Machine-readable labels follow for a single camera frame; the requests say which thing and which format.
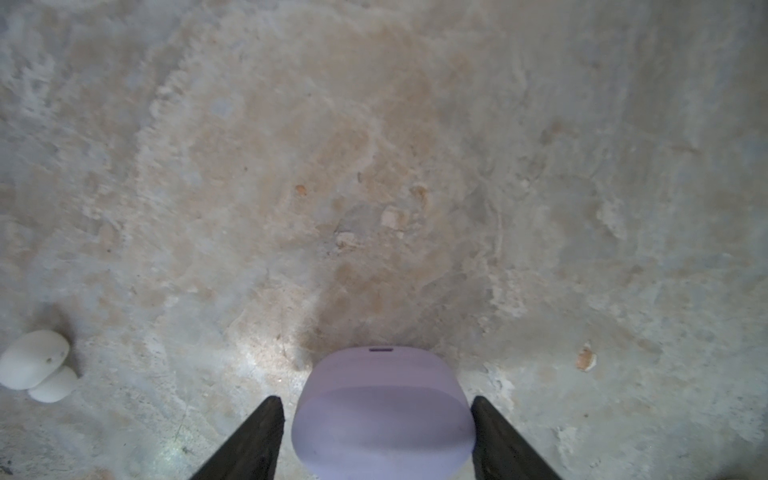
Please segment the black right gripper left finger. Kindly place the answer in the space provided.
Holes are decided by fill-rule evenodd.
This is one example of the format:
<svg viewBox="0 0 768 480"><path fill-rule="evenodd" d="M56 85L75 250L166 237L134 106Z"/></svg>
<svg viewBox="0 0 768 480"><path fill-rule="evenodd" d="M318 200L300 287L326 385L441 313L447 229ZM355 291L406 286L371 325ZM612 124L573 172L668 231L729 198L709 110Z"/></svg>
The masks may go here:
<svg viewBox="0 0 768 480"><path fill-rule="evenodd" d="M273 480L284 433L278 396L267 397L191 480Z"/></svg>

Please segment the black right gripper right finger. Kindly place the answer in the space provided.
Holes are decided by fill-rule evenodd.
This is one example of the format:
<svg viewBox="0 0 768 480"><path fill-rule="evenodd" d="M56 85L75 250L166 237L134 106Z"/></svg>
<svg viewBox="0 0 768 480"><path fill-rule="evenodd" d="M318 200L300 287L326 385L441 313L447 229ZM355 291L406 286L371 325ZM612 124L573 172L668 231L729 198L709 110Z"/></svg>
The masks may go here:
<svg viewBox="0 0 768 480"><path fill-rule="evenodd" d="M561 476L483 396L471 405L476 444L476 480L561 480Z"/></svg>

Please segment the purple earbud charging case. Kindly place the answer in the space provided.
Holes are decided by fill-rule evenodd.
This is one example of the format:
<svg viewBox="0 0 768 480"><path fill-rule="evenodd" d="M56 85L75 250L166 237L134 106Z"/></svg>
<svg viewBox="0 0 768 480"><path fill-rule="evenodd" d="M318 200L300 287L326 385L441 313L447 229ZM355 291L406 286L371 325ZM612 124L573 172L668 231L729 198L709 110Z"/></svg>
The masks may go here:
<svg viewBox="0 0 768 480"><path fill-rule="evenodd" d="M471 457L476 431L454 371L438 356L357 347L313 368L291 440L319 479L449 479Z"/></svg>

